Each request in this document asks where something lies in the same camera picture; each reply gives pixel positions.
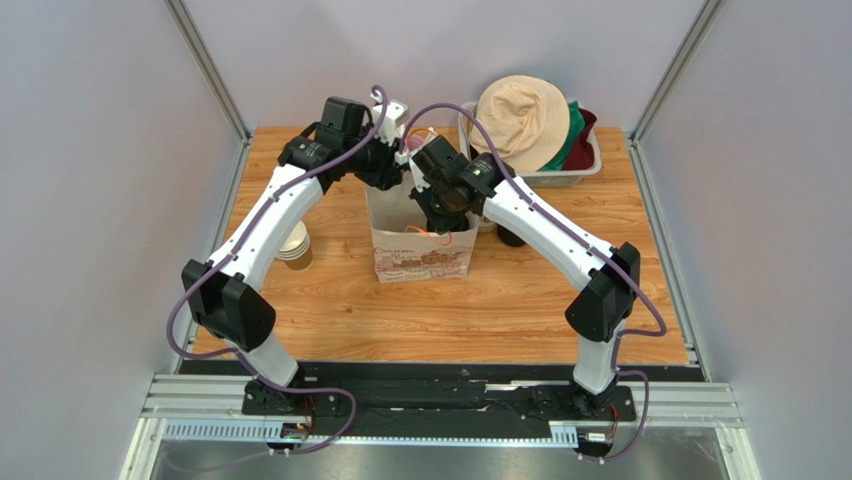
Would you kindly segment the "white paper takeout bag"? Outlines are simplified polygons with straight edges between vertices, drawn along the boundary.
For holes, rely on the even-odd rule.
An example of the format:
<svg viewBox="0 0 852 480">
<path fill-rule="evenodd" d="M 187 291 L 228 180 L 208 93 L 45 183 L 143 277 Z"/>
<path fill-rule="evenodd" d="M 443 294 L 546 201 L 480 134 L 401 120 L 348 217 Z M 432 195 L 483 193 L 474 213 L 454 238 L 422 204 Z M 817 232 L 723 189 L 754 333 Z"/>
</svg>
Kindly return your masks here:
<svg viewBox="0 0 852 480">
<path fill-rule="evenodd" d="M 463 278 L 468 275 L 478 235 L 479 218 L 466 213 L 451 232 L 438 234 L 409 198 L 411 174 L 401 184 L 381 191 L 365 189 L 372 238 L 373 268 L 381 283 Z"/>
</svg>

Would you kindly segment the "stack of paper cups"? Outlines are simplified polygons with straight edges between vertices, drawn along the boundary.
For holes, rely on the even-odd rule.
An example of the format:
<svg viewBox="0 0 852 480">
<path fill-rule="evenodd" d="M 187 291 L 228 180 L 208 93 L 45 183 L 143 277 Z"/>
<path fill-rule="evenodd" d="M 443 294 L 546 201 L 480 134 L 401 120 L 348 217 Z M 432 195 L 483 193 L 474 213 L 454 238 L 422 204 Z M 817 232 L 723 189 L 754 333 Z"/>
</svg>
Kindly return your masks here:
<svg viewBox="0 0 852 480">
<path fill-rule="evenodd" d="M 313 263 L 311 237 L 306 225 L 299 221 L 289 236 L 280 245 L 276 259 L 290 270 L 304 271 Z"/>
</svg>

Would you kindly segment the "cardboard cup carrier tray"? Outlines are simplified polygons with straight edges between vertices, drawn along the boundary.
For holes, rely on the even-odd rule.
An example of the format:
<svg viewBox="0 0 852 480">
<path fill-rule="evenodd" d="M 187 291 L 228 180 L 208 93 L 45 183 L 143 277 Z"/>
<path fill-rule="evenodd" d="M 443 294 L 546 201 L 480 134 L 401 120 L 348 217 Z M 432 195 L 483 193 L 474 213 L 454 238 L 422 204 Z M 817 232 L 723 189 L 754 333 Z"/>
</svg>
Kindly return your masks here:
<svg viewBox="0 0 852 480">
<path fill-rule="evenodd" d="M 480 216 L 478 222 L 478 232 L 479 233 L 489 233 L 493 232 L 497 228 L 497 224 L 490 219 Z"/>
</svg>

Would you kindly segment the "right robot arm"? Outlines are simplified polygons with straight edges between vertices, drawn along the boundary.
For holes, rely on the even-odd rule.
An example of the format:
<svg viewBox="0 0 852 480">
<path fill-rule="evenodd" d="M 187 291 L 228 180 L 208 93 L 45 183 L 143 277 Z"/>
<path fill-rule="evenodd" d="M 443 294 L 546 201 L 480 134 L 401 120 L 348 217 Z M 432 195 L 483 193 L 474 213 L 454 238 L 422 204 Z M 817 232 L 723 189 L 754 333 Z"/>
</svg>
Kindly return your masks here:
<svg viewBox="0 0 852 480">
<path fill-rule="evenodd" d="M 414 180 L 410 193 L 439 233 L 459 227 L 467 213 L 483 216 L 531 246 L 577 290 L 565 311 L 578 336 L 575 384 L 590 395 L 608 391 L 616 376 L 617 335 L 637 298 L 641 256 L 581 229 L 551 207 L 492 154 L 473 160 L 438 136 L 397 164 Z"/>
</svg>

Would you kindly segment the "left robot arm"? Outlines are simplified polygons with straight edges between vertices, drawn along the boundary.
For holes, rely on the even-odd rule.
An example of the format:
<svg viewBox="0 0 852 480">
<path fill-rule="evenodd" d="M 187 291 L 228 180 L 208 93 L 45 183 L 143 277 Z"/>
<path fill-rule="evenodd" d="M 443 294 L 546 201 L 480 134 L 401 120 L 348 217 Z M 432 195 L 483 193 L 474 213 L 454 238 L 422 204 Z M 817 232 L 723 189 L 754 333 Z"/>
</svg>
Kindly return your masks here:
<svg viewBox="0 0 852 480">
<path fill-rule="evenodd" d="M 320 120 L 284 145 L 266 190 L 231 237 L 181 273 L 185 293 L 178 304 L 246 362 L 256 378 L 250 395 L 270 396 L 286 413 L 305 406 L 313 391 L 277 338 L 276 310 L 260 290 L 287 236 L 333 183 L 348 174 L 375 188 L 401 183 L 396 154 L 408 108 L 379 91 L 373 98 L 372 107 L 328 98 Z"/>
</svg>

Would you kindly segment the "pink straw holder cup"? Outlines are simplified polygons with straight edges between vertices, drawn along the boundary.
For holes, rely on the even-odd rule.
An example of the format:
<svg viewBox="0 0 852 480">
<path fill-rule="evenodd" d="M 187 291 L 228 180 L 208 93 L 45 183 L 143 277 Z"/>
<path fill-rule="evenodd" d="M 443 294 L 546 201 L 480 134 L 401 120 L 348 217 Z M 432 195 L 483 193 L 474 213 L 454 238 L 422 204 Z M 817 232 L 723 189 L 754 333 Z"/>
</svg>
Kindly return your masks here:
<svg viewBox="0 0 852 480">
<path fill-rule="evenodd" d="M 427 134 L 426 136 L 411 134 L 405 140 L 404 150 L 407 152 L 416 151 L 422 148 L 429 141 L 429 138 L 430 134 Z"/>
</svg>

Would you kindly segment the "stack of black lids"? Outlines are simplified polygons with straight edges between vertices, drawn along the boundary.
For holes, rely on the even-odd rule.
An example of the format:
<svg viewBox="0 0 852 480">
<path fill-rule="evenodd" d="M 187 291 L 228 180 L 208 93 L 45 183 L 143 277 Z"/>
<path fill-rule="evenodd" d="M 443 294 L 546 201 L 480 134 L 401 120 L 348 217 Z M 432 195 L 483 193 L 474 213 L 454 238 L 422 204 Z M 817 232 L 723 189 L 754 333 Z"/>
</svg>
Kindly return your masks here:
<svg viewBox="0 0 852 480">
<path fill-rule="evenodd" d="M 502 225 L 497 226 L 496 234 L 498 239 L 507 246 L 519 248 L 526 245 L 526 242 L 522 238 Z"/>
</svg>

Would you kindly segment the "white plastic basket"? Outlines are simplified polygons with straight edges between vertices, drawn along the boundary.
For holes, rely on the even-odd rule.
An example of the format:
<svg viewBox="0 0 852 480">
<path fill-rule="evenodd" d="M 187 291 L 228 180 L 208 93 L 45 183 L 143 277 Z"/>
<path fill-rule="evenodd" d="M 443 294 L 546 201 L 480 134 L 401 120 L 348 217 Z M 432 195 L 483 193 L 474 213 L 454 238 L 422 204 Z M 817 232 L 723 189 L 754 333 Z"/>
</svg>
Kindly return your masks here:
<svg viewBox="0 0 852 480">
<path fill-rule="evenodd" d="M 473 129 L 470 120 L 464 114 L 459 114 L 457 117 L 458 126 L 458 141 L 461 152 L 468 158 L 472 159 L 475 150 L 469 145 L 469 134 Z M 524 181 L 532 187 L 569 187 L 580 183 L 586 177 L 599 173 L 602 169 L 602 159 L 597 140 L 596 133 L 593 132 L 589 136 L 589 141 L 594 149 L 595 160 L 593 166 L 585 171 L 535 171 L 535 172 L 519 172 Z"/>
</svg>

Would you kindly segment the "beige bucket hat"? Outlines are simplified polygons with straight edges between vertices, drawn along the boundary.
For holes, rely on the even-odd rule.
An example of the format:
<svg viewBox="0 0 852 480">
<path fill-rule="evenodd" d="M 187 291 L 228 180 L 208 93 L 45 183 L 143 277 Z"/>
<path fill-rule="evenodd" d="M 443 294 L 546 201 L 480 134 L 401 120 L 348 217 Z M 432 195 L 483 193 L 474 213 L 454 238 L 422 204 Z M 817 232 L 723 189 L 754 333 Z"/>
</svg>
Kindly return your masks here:
<svg viewBox="0 0 852 480">
<path fill-rule="evenodd" d="M 528 75 L 511 75 L 490 84 L 473 109 L 484 129 L 468 121 L 469 147 L 488 153 L 495 147 L 514 170 L 536 172 L 563 150 L 571 133 L 571 111 L 552 83 Z"/>
</svg>

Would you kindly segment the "dark red cloth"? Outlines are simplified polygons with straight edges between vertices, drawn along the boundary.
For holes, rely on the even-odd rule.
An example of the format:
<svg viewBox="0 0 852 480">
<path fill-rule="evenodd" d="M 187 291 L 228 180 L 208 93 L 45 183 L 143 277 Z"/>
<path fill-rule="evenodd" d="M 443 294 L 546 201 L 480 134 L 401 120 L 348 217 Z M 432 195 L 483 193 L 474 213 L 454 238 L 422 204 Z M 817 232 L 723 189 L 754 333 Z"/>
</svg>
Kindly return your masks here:
<svg viewBox="0 0 852 480">
<path fill-rule="evenodd" d="M 597 117 L 589 110 L 577 106 L 576 113 L 582 120 L 582 127 L 577 128 L 577 135 L 563 163 L 563 171 L 585 171 L 590 169 L 595 160 L 594 149 L 589 141 L 597 122 Z"/>
</svg>

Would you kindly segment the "green cloth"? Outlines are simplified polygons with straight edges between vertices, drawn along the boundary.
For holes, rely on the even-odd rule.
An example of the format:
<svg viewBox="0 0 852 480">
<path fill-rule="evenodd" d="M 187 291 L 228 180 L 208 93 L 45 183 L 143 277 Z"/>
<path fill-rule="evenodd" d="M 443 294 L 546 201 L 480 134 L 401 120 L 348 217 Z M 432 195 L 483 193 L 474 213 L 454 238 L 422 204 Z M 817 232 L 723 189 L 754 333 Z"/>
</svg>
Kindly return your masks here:
<svg viewBox="0 0 852 480">
<path fill-rule="evenodd" d="M 568 104 L 568 107 L 570 114 L 570 127 L 565 142 L 554 157 L 540 168 L 540 171 L 561 171 L 569 157 L 574 142 L 581 131 L 585 128 L 586 121 L 580 112 L 579 102 L 572 101 Z"/>
</svg>

